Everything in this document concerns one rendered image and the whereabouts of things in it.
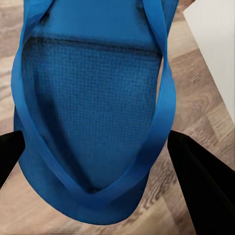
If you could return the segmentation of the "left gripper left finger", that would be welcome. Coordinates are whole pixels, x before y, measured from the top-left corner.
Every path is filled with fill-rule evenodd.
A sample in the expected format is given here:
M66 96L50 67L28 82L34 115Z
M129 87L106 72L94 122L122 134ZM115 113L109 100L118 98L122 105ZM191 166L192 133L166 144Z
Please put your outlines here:
M0 136L0 189L25 150L22 131Z

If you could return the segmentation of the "sandal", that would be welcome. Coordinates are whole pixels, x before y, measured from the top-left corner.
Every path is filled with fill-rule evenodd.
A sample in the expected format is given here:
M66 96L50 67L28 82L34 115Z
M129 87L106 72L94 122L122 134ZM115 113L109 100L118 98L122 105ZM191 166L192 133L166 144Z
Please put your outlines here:
M167 38L178 3L23 0L11 71L18 162L62 214L109 226L140 203L176 112Z

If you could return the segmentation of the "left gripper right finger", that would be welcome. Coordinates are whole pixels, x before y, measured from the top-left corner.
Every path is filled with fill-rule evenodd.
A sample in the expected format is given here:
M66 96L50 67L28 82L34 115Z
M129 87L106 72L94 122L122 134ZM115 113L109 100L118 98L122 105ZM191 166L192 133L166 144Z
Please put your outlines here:
M197 235L235 235L235 171L186 134L167 148Z

